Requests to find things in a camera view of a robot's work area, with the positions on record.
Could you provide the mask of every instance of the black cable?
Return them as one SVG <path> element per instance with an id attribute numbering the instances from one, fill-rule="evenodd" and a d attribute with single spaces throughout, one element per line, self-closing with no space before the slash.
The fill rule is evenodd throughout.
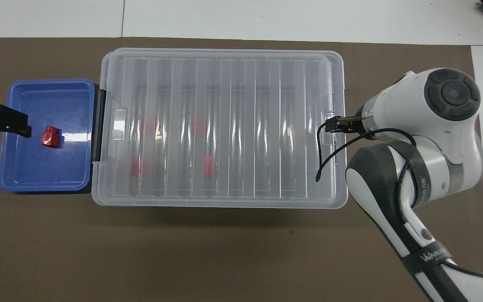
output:
<path id="1" fill-rule="evenodd" d="M 362 140 L 364 138 L 367 138 L 368 136 L 372 136 L 376 133 L 381 133 L 381 132 L 396 132 L 396 133 L 400 133 L 402 134 L 403 136 L 405 136 L 406 138 L 408 138 L 408 140 L 410 140 L 411 142 L 411 145 L 414 145 L 416 146 L 416 142 L 415 142 L 415 139 L 408 133 L 408 132 L 405 132 L 404 130 L 400 130 L 400 129 L 397 129 L 397 128 L 381 128 L 381 129 L 377 129 L 377 130 L 372 130 L 372 131 L 368 131 L 366 133 L 363 133 L 359 136 L 357 136 L 356 138 L 352 139 L 351 141 L 345 143 L 344 145 L 341 145 L 339 148 L 337 148 L 337 150 L 335 150 L 333 153 L 331 153 L 331 155 L 329 155 L 327 157 L 327 159 L 325 159 L 323 162 L 322 162 L 322 152 L 321 152 L 321 147 L 320 147 L 320 131 L 322 130 L 322 128 L 325 126 L 326 123 L 323 123 L 320 127 L 318 127 L 318 132 L 317 132 L 317 139 L 318 139 L 318 153 L 319 153 L 319 161 L 320 161 L 320 168 L 318 169 L 318 172 L 316 173 L 316 182 L 319 182 L 320 181 L 320 178 L 322 177 L 322 170 L 324 169 L 325 165 L 335 156 L 337 155 L 340 151 L 342 151 L 343 149 L 345 149 L 347 146 L 355 143 L 356 141 L 358 140 Z"/>
<path id="2" fill-rule="evenodd" d="M 458 266 L 456 264 L 453 264 L 453 263 L 449 262 L 448 260 L 442 262 L 441 264 L 444 264 L 445 266 L 448 266 L 451 269 L 455 269 L 458 272 L 466 273 L 467 275 L 472 275 L 472 276 L 475 276 L 475 277 L 481 277 L 481 278 L 483 278 L 483 273 L 482 272 L 462 268 L 461 266 Z"/>

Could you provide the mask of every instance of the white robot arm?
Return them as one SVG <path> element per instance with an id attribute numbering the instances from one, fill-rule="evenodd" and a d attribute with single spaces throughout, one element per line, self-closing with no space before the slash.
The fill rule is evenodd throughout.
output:
<path id="1" fill-rule="evenodd" d="M 479 180 L 479 107 L 478 88 L 466 74 L 410 71 L 354 117 L 324 123 L 328 132 L 349 129 L 385 141 L 353 156 L 345 173 L 348 188 L 432 301 L 483 301 L 483 273 L 457 266 L 412 210 Z M 402 141 L 401 132 L 416 146 Z"/>

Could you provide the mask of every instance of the brown mat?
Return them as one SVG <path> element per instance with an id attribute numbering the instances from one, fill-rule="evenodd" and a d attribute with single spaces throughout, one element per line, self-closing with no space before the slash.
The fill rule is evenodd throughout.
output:
<path id="1" fill-rule="evenodd" d="M 102 57 L 119 47 L 335 50 L 350 115 L 408 70 L 473 75 L 468 46 L 0 38 L 0 103 L 20 79 L 98 83 Z M 483 270 L 483 179 L 416 212 L 458 264 Z M 87 193 L 0 189 L 0 302 L 355 300 L 427 298 L 351 198 L 340 210 L 102 208 Z"/>

